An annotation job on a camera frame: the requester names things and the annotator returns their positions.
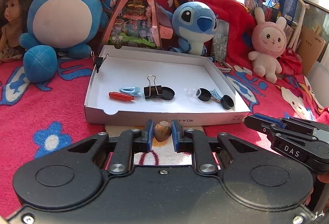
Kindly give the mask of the brown walnut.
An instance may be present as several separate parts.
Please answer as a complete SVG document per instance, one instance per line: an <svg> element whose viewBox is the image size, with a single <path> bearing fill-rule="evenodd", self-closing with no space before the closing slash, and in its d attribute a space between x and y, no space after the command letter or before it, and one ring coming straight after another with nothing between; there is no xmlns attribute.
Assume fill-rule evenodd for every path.
<svg viewBox="0 0 329 224"><path fill-rule="evenodd" d="M171 134L172 134L172 128L169 122L161 121L157 123L156 126L154 127L154 137L158 142L166 141L167 139L169 139Z"/></svg>

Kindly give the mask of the pink bunny plush toy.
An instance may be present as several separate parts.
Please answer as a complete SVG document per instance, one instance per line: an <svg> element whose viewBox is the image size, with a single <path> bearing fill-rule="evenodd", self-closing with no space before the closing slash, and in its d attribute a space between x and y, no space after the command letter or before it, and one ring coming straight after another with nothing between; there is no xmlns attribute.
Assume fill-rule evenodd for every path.
<svg viewBox="0 0 329 224"><path fill-rule="evenodd" d="M277 58L284 53L287 46L284 33L287 22L282 16L276 22L267 22L260 7L254 9L254 16L257 22L251 36L254 50L249 52L248 58L254 74L275 84L277 75L282 72Z"/></svg>

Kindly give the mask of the red plastic piece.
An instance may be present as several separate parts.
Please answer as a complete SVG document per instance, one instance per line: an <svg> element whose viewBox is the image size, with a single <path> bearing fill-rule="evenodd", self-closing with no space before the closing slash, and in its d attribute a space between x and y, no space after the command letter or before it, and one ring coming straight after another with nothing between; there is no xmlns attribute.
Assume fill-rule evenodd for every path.
<svg viewBox="0 0 329 224"><path fill-rule="evenodd" d="M121 92L109 92L109 97L119 101L134 101L134 96Z"/></svg>

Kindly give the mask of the white cardboard box tray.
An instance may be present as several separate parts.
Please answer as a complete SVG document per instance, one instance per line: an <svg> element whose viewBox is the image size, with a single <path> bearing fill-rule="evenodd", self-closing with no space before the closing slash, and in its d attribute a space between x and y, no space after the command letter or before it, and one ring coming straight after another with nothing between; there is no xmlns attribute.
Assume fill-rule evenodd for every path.
<svg viewBox="0 0 329 224"><path fill-rule="evenodd" d="M222 72L206 57L136 47L103 47L100 56L109 56L99 73L94 71L85 97L86 121L91 124L142 126L155 122L178 120L182 126L206 126L240 123L249 108ZM147 77L156 76L156 84L175 92L172 100L145 99L134 101L111 99L109 92L121 87L148 86ZM225 110L213 98L204 102L188 97L185 88L216 89L222 97L229 95L235 106Z"/></svg>

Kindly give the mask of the light blue plastic clip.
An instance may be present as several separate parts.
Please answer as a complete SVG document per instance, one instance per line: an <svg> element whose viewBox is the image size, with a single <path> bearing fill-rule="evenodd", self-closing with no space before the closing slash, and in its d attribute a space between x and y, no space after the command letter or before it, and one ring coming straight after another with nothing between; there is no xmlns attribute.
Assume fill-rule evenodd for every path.
<svg viewBox="0 0 329 224"><path fill-rule="evenodd" d="M217 103L221 103L221 98L222 98L222 97L220 96L220 94L217 92L216 89L211 90L210 93L211 93L212 98L213 98Z"/></svg>
<svg viewBox="0 0 329 224"><path fill-rule="evenodd" d="M141 95L141 90L139 87L121 87L119 91L123 94L134 96L134 97Z"/></svg>

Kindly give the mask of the clear plastic dome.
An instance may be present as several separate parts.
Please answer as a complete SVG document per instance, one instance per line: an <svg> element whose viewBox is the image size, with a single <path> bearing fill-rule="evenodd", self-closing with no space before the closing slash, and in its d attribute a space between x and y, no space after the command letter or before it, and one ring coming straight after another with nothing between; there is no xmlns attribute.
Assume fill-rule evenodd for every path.
<svg viewBox="0 0 329 224"><path fill-rule="evenodd" d="M185 88L185 93L188 97L198 98L201 91L197 87Z"/></svg>

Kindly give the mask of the black oval cap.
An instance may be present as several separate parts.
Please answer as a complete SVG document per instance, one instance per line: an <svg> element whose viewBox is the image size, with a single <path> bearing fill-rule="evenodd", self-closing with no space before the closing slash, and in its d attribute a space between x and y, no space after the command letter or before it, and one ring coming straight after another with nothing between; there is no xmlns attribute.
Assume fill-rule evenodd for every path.
<svg viewBox="0 0 329 224"><path fill-rule="evenodd" d="M162 86L162 99L169 101L172 100L174 96L175 92L173 91L173 89L171 89L170 87Z"/></svg>

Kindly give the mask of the round blue plush toy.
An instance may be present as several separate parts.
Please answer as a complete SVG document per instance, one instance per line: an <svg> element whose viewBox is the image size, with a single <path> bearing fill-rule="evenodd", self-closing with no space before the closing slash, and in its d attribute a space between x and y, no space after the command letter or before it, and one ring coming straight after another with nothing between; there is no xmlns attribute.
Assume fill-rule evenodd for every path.
<svg viewBox="0 0 329 224"><path fill-rule="evenodd" d="M32 83L51 80L57 71L57 53L74 59L89 58L88 42L104 28L117 0L33 0L27 32L19 37L26 52L23 66Z"/></svg>

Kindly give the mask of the smartphone with screen on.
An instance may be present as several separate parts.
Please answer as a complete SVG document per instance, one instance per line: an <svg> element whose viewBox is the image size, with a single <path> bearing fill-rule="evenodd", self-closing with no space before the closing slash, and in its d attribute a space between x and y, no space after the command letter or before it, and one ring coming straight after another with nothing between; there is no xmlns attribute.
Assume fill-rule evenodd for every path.
<svg viewBox="0 0 329 224"><path fill-rule="evenodd" d="M212 53L211 56L214 60L218 62L224 62L227 53L227 42L229 37L229 23L217 19L217 29L216 34L212 41Z"/></svg>

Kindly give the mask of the large black binder clip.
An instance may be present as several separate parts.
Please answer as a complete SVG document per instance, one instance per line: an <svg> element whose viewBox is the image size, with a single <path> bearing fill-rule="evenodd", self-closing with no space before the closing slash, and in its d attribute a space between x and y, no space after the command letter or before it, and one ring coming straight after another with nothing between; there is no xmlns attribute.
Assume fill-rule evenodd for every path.
<svg viewBox="0 0 329 224"><path fill-rule="evenodd" d="M148 80L148 86L144 87L144 97L145 99L152 99L156 97L162 97L163 91L162 86L156 84L156 76L155 75L149 75L147 77Z"/></svg>

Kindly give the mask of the pink triangular toy house box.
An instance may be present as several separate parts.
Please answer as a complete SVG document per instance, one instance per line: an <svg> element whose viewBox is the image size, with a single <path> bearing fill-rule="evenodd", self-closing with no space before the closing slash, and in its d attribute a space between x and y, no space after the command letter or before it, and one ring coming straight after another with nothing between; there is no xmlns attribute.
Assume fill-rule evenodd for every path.
<svg viewBox="0 0 329 224"><path fill-rule="evenodd" d="M118 0L100 45L161 49L161 39L172 34L159 24L156 0Z"/></svg>

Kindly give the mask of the black binder clip on box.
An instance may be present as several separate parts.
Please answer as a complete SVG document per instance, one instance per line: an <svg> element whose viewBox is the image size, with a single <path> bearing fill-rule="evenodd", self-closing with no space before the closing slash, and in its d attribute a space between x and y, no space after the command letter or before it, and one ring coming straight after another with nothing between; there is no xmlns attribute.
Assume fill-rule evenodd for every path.
<svg viewBox="0 0 329 224"><path fill-rule="evenodd" d="M109 54L107 53L105 56L102 56L102 57L97 56L96 57L95 54L94 54L94 51L91 51L90 55L93 59L94 68L96 70L96 73L98 74L103 62L106 60L106 58L109 56Z"/></svg>

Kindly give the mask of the brown cardboard box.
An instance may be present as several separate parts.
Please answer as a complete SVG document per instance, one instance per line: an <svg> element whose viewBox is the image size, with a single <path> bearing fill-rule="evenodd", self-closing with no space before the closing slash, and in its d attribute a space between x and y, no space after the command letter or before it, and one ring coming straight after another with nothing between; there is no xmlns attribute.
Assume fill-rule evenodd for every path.
<svg viewBox="0 0 329 224"><path fill-rule="evenodd" d="M296 53L302 60L302 74L307 76L320 56L326 41L312 29L303 27L299 36L301 43Z"/></svg>

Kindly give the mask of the brown haired doll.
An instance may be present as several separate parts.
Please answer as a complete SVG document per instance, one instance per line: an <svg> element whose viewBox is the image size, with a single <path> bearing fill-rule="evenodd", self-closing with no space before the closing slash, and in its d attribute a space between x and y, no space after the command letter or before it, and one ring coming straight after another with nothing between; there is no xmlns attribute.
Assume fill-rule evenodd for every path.
<svg viewBox="0 0 329 224"><path fill-rule="evenodd" d="M1 0L1 61L19 60L24 49L19 37L26 31L27 13L32 0Z"/></svg>

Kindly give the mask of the black round cap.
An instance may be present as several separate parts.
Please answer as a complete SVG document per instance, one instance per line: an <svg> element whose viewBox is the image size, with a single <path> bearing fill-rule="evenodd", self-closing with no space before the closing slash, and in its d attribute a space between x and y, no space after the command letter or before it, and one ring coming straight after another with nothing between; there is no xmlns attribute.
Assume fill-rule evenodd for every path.
<svg viewBox="0 0 329 224"><path fill-rule="evenodd" d="M229 95L223 95L220 98L220 103L225 110L230 110L235 106L233 99Z"/></svg>
<svg viewBox="0 0 329 224"><path fill-rule="evenodd" d="M211 92L204 88L199 88L197 90L196 96L199 100L204 101L204 102L208 102L212 98Z"/></svg>

